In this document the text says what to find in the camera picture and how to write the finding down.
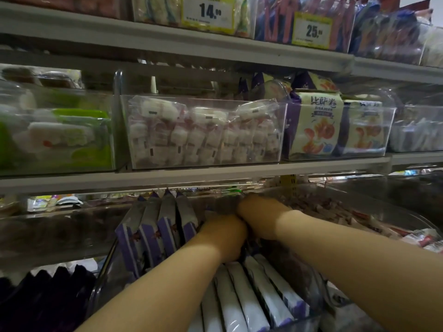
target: number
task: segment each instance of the number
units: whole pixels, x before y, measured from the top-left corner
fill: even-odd
[[[200,8],[202,8],[202,17],[204,17],[205,16],[205,4],[202,3],[202,4],[199,4],[199,6],[200,6]]]
[[[214,18],[214,6],[212,4],[208,5],[208,10],[206,11],[206,16]]]

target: price tag reading 25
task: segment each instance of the price tag reading 25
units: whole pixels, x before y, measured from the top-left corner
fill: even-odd
[[[292,44],[329,49],[332,19],[308,13],[294,14]]]
[[[235,0],[182,0],[182,24],[232,35],[234,2]]]

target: person's right hand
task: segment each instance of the person's right hand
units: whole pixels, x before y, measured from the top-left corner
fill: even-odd
[[[277,239],[277,220],[288,211],[291,211],[288,206],[256,193],[247,195],[237,206],[237,214],[251,226],[255,235],[268,240]]]

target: forearm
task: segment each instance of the forearm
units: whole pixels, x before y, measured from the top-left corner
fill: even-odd
[[[390,332],[441,328],[440,255],[299,211],[279,217],[276,235]]]
[[[186,331],[221,263],[197,235],[89,318],[77,332]]]

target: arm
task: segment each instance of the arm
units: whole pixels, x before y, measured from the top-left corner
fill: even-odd
[[[388,331],[441,330],[441,255],[257,195],[237,212],[259,237],[291,248]]]
[[[77,332],[186,332],[219,265],[246,239],[236,216],[219,216],[174,255],[115,296]]]

